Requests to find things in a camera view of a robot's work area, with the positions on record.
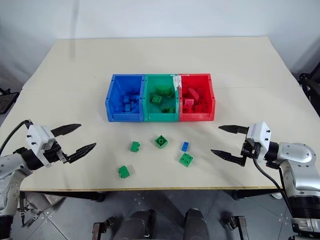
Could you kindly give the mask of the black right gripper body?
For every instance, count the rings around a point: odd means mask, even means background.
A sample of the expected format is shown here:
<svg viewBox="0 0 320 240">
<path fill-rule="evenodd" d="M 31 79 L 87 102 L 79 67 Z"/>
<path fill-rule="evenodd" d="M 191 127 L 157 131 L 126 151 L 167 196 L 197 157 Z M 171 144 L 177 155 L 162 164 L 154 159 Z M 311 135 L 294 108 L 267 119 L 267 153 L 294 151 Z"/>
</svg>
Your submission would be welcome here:
<svg viewBox="0 0 320 240">
<path fill-rule="evenodd" d="M 247 158 L 258 160 L 260 154 L 260 143 L 250 143 L 249 140 L 245 140 L 240 155 L 242 156 L 240 166 L 245 166 Z"/>
</svg>

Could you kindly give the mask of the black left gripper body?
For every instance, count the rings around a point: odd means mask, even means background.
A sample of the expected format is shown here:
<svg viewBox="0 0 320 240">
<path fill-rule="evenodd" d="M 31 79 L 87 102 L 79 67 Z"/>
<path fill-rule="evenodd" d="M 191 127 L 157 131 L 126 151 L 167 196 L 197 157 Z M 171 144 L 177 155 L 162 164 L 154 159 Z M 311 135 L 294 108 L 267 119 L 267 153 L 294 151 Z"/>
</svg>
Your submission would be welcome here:
<svg viewBox="0 0 320 240">
<path fill-rule="evenodd" d="M 44 151 L 44 157 L 50 164 L 57 161 L 62 161 L 64 164 L 68 162 L 68 156 L 63 152 L 56 140 L 53 142 L 51 149 Z"/>
</svg>

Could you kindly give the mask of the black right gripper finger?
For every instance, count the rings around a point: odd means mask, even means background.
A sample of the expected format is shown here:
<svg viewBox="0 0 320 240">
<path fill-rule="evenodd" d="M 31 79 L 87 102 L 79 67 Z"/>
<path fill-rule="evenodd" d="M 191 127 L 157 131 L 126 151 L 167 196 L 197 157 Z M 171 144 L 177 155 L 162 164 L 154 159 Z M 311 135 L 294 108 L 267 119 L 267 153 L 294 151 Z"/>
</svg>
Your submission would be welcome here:
<svg viewBox="0 0 320 240">
<path fill-rule="evenodd" d="M 225 161 L 238 164 L 241 167 L 245 166 L 245 159 L 242 157 L 233 156 L 231 153 L 222 150 L 211 149 L 210 151 Z"/>
<path fill-rule="evenodd" d="M 249 131 L 249 127 L 239 126 L 239 125 L 221 125 L 219 129 L 233 134 L 244 134 L 246 135 Z"/>
</svg>

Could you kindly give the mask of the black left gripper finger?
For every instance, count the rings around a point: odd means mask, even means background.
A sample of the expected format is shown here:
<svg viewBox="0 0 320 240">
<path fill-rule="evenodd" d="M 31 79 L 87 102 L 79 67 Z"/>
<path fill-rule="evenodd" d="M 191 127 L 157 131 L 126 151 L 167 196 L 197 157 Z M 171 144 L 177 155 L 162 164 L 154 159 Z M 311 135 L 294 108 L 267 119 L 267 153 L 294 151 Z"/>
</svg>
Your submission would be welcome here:
<svg viewBox="0 0 320 240">
<path fill-rule="evenodd" d="M 83 158 L 85 155 L 87 155 L 95 146 L 97 143 L 91 143 L 88 145 L 85 145 L 79 149 L 76 150 L 75 153 L 71 154 L 70 156 L 67 157 L 67 162 L 68 163 L 73 163 L 81 158 Z"/>
<path fill-rule="evenodd" d="M 82 125 L 79 123 L 67 124 L 67 125 L 63 125 L 63 126 L 55 128 L 55 129 L 52 129 L 51 133 L 53 134 L 54 137 L 64 136 L 64 135 L 67 135 L 67 134 L 73 132 L 74 130 L 76 130 L 77 128 L 79 128 L 81 126 Z"/>
</svg>

